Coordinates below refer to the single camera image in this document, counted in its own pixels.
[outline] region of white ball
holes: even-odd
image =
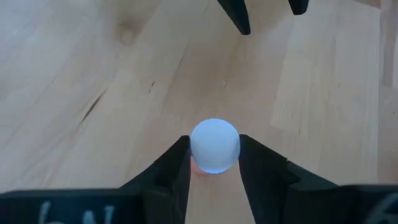
[[[222,119],[199,123],[190,135],[192,157],[198,167],[211,174],[224,172],[239,159],[239,133]]]

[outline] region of light wooden board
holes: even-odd
[[[209,0],[0,4],[1,191],[119,187],[215,116],[339,184],[377,181],[376,7],[251,0],[243,37]],[[187,223],[253,222],[238,166],[192,175]]]
[[[379,181],[398,183],[397,1],[381,1],[379,85]]]

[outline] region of wooden surface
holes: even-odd
[[[380,182],[398,183],[398,2],[381,0],[379,84]]]
[[[210,0],[1,2],[0,191],[119,187],[210,117],[338,184],[378,182],[382,7],[246,3],[249,36]],[[253,222],[238,166],[192,175],[187,223]]]

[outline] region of wood grain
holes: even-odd
[[[398,182],[397,12],[396,1],[381,1],[378,176],[379,181],[394,184]]]
[[[119,187],[210,117],[339,184],[377,182],[381,10],[246,4],[249,36],[209,0],[0,3],[0,191]],[[187,223],[254,223],[238,166],[192,175]]]

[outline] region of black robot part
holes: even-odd
[[[251,32],[249,14],[244,0],[218,0],[218,2],[240,33],[242,35],[249,35]],[[301,15],[306,12],[308,2],[309,0],[289,0],[293,14]]]
[[[256,223],[398,223],[397,185],[337,186],[247,135],[240,140],[239,168]],[[0,223],[184,223],[190,156],[182,136],[118,189],[1,194]]]

